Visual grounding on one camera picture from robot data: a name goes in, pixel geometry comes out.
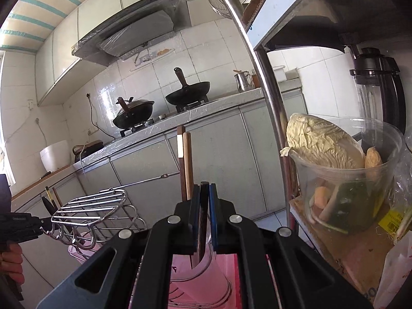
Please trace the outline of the person's left hand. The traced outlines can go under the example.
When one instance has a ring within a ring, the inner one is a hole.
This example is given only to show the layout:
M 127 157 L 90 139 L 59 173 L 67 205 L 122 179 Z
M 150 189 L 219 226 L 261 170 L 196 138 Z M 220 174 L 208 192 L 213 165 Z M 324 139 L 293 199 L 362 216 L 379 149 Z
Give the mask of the person's left hand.
M 8 242 L 6 250 L 1 252 L 1 272 L 9 276 L 18 285 L 24 284 L 22 262 L 21 246 L 17 243 Z

